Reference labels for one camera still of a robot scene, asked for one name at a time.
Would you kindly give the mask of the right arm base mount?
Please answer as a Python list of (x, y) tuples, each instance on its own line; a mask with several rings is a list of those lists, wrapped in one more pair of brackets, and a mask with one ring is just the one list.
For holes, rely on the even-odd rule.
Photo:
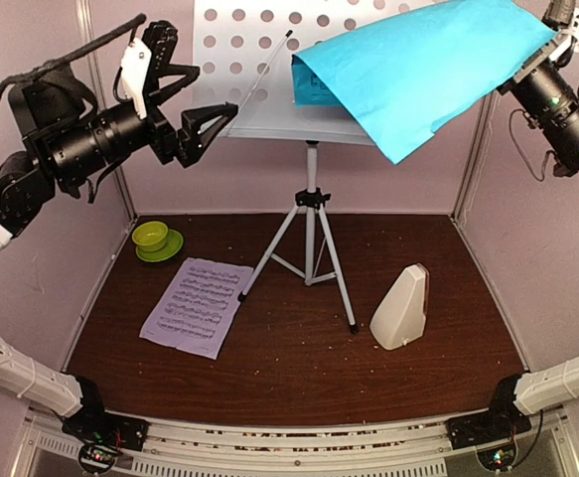
[(516, 438), (532, 429), (528, 417), (488, 411), (450, 418), (446, 427), (453, 450), (474, 449), (481, 466), (495, 473), (509, 472), (518, 462)]

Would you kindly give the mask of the white perforated music stand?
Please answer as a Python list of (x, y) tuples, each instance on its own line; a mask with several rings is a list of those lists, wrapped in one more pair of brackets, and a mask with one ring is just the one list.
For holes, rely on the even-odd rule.
[(272, 164), (278, 147), (296, 146), (306, 161), (306, 184), (291, 199), (269, 244), (238, 296), (244, 302), (269, 261), (290, 270), (305, 285), (336, 281), (352, 333), (355, 316), (326, 206), (317, 184), (319, 148), (330, 145), (375, 155), (360, 126), (341, 107), (300, 107), (292, 78), (294, 54), (391, 13), (384, 1), (198, 1), (194, 7), (193, 59), (202, 83), (196, 105), (225, 99), (237, 117), (222, 131), (225, 144), (253, 140)]

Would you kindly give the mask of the blue sheet music page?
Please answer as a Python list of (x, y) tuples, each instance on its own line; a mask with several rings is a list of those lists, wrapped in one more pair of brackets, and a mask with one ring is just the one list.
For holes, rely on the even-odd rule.
[(512, 1), (445, 1), (295, 54), (295, 103), (344, 108), (397, 164), (554, 36)]

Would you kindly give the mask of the lilac sheet music page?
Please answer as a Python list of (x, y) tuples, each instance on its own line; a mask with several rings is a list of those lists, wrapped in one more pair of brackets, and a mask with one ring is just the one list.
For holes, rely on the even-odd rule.
[(214, 360), (238, 310), (253, 268), (186, 259), (144, 322), (140, 337)]

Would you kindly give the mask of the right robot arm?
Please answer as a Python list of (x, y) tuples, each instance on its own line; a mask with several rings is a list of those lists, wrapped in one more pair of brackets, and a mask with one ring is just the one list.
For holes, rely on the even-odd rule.
[[(575, 39), (548, 42), (498, 87), (502, 94), (513, 94), (529, 127), (543, 133), (550, 144), (545, 155), (554, 158), (556, 177), (579, 174), (579, 85), (572, 87), (560, 74), (577, 44)], [(490, 408), (481, 416), (480, 428), (487, 437), (498, 439), (519, 419), (575, 398), (579, 398), (579, 357), (501, 380)]]

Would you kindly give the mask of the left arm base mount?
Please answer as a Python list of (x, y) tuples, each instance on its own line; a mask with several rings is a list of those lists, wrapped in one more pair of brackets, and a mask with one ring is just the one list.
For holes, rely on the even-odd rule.
[(58, 419), (63, 433), (81, 443), (77, 463), (92, 475), (110, 471), (127, 450), (141, 451), (149, 429), (145, 419), (107, 411), (94, 421), (77, 415)]

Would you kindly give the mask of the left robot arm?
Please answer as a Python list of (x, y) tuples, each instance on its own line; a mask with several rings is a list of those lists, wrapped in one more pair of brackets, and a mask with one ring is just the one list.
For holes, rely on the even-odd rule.
[[(113, 84), (114, 106), (99, 107), (72, 64), (128, 37)], [(94, 199), (100, 183), (134, 152), (150, 148), (162, 164), (198, 163), (237, 116), (233, 103), (188, 109), (179, 126), (161, 106), (199, 77), (196, 66), (175, 65), (178, 31), (144, 15), (32, 70), (0, 82), (20, 131), (23, 149), (0, 166), (0, 251), (18, 237), (56, 193)]]

